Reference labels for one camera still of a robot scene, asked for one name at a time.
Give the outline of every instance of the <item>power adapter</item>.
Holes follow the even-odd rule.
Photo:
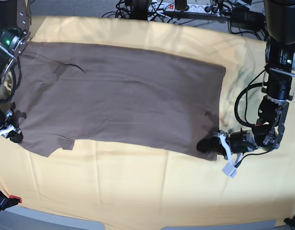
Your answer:
[[[264,28],[265,16],[262,13],[234,8],[230,19],[246,30],[258,32]]]

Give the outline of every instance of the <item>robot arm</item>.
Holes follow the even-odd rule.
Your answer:
[[[291,90],[295,79],[295,0],[265,0],[265,11],[270,38],[266,48],[266,67],[262,84],[248,86],[238,96],[235,117],[251,130],[227,133],[220,130],[211,139],[204,139],[197,145],[202,152],[215,150],[224,155],[229,163],[223,172],[233,178],[241,163],[241,154],[262,148],[267,152],[279,148],[284,135],[284,123],[289,103],[294,97]],[[250,89],[260,87],[266,95],[259,106],[256,124],[243,121],[238,115],[241,97]],[[238,154],[235,162],[232,154]]]
[[[0,86],[30,36],[25,0],[0,0]]]
[[[15,91],[14,66],[18,56],[23,52],[30,36],[31,24],[29,9],[25,0],[0,0],[0,87],[3,85],[7,73],[11,70],[13,88],[8,99],[0,100],[6,103],[11,100]],[[4,114],[0,109],[0,136],[10,138],[11,141],[21,143],[23,135],[19,129],[12,110]]]

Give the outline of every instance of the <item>brown t-shirt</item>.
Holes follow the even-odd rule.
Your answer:
[[[23,148],[49,156],[76,139],[114,141],[215,160],[196,150],[218,127],[225,68],[141,49],[30,42],[13,102]]]

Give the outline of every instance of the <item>yellow tablecloth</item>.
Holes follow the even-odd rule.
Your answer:
[[[240,128],[233,113],[235,99],[265,64],[264,42],[187,26],[34,17],[31,30],[35,42],[150,49],[225,66],[220,100],[220,127],[225,130]],[[263,96],[259,89],[255,92],[250,93],[251,122]],[[59,149],[45,158],[0,138],[0,190],[20,196],[23,207],[100,221],[110,230],[270,219],[281,224],[295,213],[295,100],[279,150],[248,157],[233,180],[221,172],[226,163],[222,157],[208,162],[167,150],[92,140],[77,140],[73,151]]]

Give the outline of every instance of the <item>floor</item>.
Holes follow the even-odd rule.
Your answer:
[[[101,17],[106,12],[115,11],[117,2],[118,0],[32,0],[31,11],[33,15]],[[174,2],[174,0],[164,0],[164,2]],[[251,10],[262,12],[264,9],[262,1],[253,0],[253,2],[255,4],[252,4]],[[210,1],[188,0],[188,3],[208,4]],[[228,33],[226,22],[196,20],[185,25]],[[238,28],[233,28],[233,31],[238,32]],[[256,39],[251,34],[246,36]]]

